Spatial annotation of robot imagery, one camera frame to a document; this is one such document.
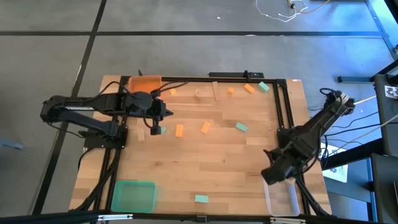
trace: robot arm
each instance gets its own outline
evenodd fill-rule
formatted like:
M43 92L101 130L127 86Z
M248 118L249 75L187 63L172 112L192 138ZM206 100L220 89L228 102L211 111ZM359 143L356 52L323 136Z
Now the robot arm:
M166 109L166 104L154 93L109 93L92 98L53 96L44 102L40 117L46 123L52 124L66 121L88 128L89 131L106 137L117 136L119 124L117 121L98 121L84 116L77 111L99 111L108 116L129 116L153 120L151 135L160 134L159 121L165 116L173 115Z
M269 185L307 171L308 163L318 157L321 136L339 117L353 112L354 99L340 91L327 88L320 91L326 95L323 109L302 126L278 129L279 148L265 151L271 166L262 170L261 175Z

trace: wooden tabletop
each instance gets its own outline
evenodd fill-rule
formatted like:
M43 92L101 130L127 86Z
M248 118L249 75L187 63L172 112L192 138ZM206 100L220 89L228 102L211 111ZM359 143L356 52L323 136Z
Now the wooden tabletop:
M120 76L105 76L101 89ZM220 101L216 101L211 82L191 82L162 94L167 109L174 112L161 126L166 134L151 136L142 119L129 118L129 134L122 150L116 180L154 182L157 198L154 213L270 215L266 207L264 184L260 171L269 166L262 151L277 147L277 112L272 86L267 93L255 84L253 94L244 83L218 83ZM287 80L295 125L308 120L307 102L300 80ZM228 88L234 93L228 95ZM106 93L117 92L113 85ZM110 117L95 113L94 118ZM203 123L211 126L207 134L200 132ZM248 127L246 133L235 128L237 122ZM182 138L175 137L176 125L183 125ZM144 131L145 140L137 133ZM89 152L82 160L70 208L79 206L93 190L100 176L104 149ZM324 210L331 213L322 170L317 162L305 175L305 183ZM100 208L104 208L108 186L104 188ZM296 188L300 211L300 191ZM209 203L195 203L195 195L209 196ZM272 211L289 209L289 196L283 189L273 188Z

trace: teal tray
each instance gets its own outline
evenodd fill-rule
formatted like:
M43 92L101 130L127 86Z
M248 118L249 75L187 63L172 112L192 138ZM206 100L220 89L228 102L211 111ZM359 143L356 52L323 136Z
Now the teal tray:
M111 210L151 213L155 209L156 185L153 182L117 181Z

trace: green block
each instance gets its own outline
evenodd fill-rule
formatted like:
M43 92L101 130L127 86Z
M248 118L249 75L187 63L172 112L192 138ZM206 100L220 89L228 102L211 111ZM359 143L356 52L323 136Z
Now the green block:
M261 91L263 91L264 93L266 93L266 92L269 90L269 87L268 87L265 83L260 82L260 83L259 83L259 89L260 89Z
M239 129L239 130L241 130L241 131L243 131L243 132L246 132L246 131L248 131L248 127L246 127L245 125L243 125L243 124L241 124L241 123L236 123L236 126L235 126L235 128L237 128L237 129Z
M165 134L166 133L166 127L160 127L161 130L161 134Z
M195 195L195 202L209 203L209 196L206 196L206 195Z

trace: concrete floor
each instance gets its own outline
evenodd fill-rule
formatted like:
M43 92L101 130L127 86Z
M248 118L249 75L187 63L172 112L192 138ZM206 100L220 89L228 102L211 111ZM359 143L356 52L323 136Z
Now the concrete floor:
M310 8L321 4L306 2ZM264 3L259 0L264 13L288 13L285 1ZM100 0L0 0L0 31L91 30L99 5ZM333 2L282 23L261 16L254 1L115 0L108 1L99 30L377 31L377 27L363 2ZM25 215L32 208L55 137L55 130L39 118L41 102L70 94L87 41L87 37L0 37L0 138L25 146L21 151L1 148L2 217ZM249 70L269 78L301 79L308 106L318 107L324 102L320 87L342 90L359 100L374 95L371 85L337 84L336 77L368 77L391 62L378 37L97 37L79 95L97 93L103 75L137 75L138 69L146 75L203 77L208 72ZM376 100L369 100L338 123L375 111ZM375 119L364 123L373 124ZM351 140L364 132L339 138ZM380 135L375 132L360 141ZM67 135L45 213L67 211L81 149L82 141ZM332 210L339 212L333 205Z

